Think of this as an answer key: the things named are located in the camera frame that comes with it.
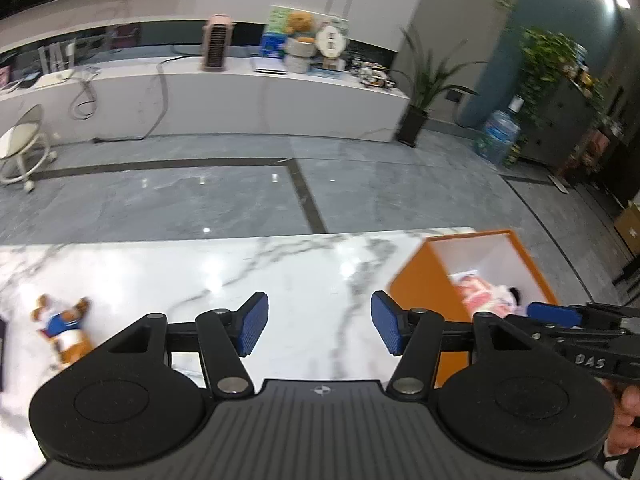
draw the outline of white counter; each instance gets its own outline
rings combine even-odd
[[[87,120],[70,117],[69,108],[82,89],[74,79],[0,93],[0,131],[42,104],[44,125],[55,143],[141,136],[162,111],[157,65],[163,59],[96,64],[100,73],[92,85],[98,106]],[[399,90],[364,88],[348,73],[341,79],[258,74],[248,58],[236,57],[227,59],[224,72],[203,72],[199,63],[200,58],[187,58],[162,66],[168,109],[154,134],[291,134],[386,142],[408,103]],[[83,94],[76,104],[87,100]]]
[[[0,314],[10,320],[0,478],[22,480],[43,462],[28,407],[55,367],[30,319],[39,295],[70,303],[89,297],[84,329],[100,344],[149,312],[193,321],[212,308],[237,310],[260,290],[269,297],[269,319],[242,360],[256,390],[265,378],[388,381],[398,358],[373,326],[372,293],[387,288],[425,237],[469,231],[0,248]],[[196,354],[174,354],[173,366],[204,384]]]

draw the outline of blue wall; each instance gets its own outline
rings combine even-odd
[[[462,112],[463,124],[477,126],[496,108],[506,108],[516,89],[522,28],[563,32],[586,48],[590,72],[605,68],[622,30],[613,0],[518,0],[473,97]]]

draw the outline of black plant pot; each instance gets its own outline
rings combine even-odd
[[[415,138],[420,133],[424,121],[426,121],[428,117],[429,114],[427,112],[413,105],[409,105],[400,124],[398,124],[396,139],[407,146],[415,148]]]

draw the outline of marble table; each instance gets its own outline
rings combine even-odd
[[[0,316],[8,320],[0,394],[0,478],[22,480],[44,461],[28,423],[37,388],[56,373],[30,312],[43,293],[92,301],[85,320],[100,344],[149,312],[192,321],[236,310],[255,291],[269,320],[244,365],[257,390],[265,378],[387,381],[390,356],[370,319],[385,289],[425,237],[468,228],[169,242],[0,247]],[[174,368],[204,385],[196,354]]]

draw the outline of toy bear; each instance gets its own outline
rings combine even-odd
[[[308,35],[313,32],[314,17],[310,12],[304,10],[294,10],[287,17],[287,25],[284,33],[288,36],[296,36],[299,34]]]
[[[31,319],[38,323],[39,332],[52,343],[62,369],[71,366],[94,349],[81,328],[82,318],[88,309],[87,298],[82,298],[72,307],[47,294],[36,300]]]

